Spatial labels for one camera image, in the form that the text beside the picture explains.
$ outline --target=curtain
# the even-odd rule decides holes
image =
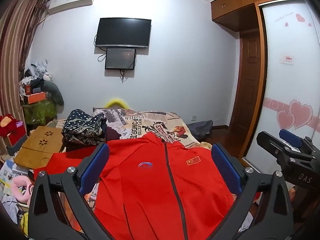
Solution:
[[[47,0],[13,0],[0,20],[0,114],[24,121],[19,81]],[[0,151],[5,151],[0,140]]]

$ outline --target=door frame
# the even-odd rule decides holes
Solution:
[[[247,34],[247,33],[253,33],[253,32],[258,32],[259,29],[252,29],[252,30],[247,30],[247,31],[242,31],[240,32],[240,59],[239,59],[239,73],[238,73],[238,81],[237,81],[237,89],[236,89],[236,96],[235,96],[235,102],[233,104],[232,108],[232,114],[231,114],[231,119],[230,119],[230,125],[229,129],[232,129],[233,126],[233,120],[235,117],[235,110],[236,110],[236,105],[238,103],[238,97],[239,97],[239,90],[240,90],[240,81],[241,81],[241,74],[242,74],[242,60],[243,60],[243,39],[241,37],[242,34]]]
[[[265,95],[266,83],[267,83],[267,70],[268,70],[267,32],[266,32],[266,25],[265,25],[265,21],[264,21],[262,7],[260,7],[259,5],[267,3],[267,2],[272,2],[272,1],[277,1],[277,0],[260,0],[260,1],[257,1],[254,3],[255,7],[256,7],[256,12],[257,12],[257,16],[258,16],[258,23],[259,23],[261,64],[260,64],[260,78],[259,78],[257,101],[256,101],[256,104],[254,107],[253,117],[251,120],[248,134],[245,138],[244,144],[243,144],[242,149],[240,151],[240,154],[238,156],[239,161],[245,167],[248,167],[249,164],[248,164],[248,162],[246,162],[243,159],[245,158],[245,156],[248,153],[249,147],[250,147],[251,142],[254,138],[254,134],[255,134],[259,119],[260,119],[264,95]]]

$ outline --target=wall-mounted tv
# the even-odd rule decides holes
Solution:
[[[100,18],[96,47],[148,48],[151,20]]]

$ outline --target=green tablecloth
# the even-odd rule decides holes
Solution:
[[[22,105],[26,124],[46,125],[46,120],[57,115],[57,107],[46,99],[30,105]]]

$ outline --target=chinese flag patch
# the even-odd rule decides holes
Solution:
[[[192,165],[192,164],[196,164],[196,163],[198,163],[200,161],[201,160],[200,160],[199,156],[197,156],[197,157],[194,157],[193,159],[187,160],[187,164],[189,166],[189,165]]]

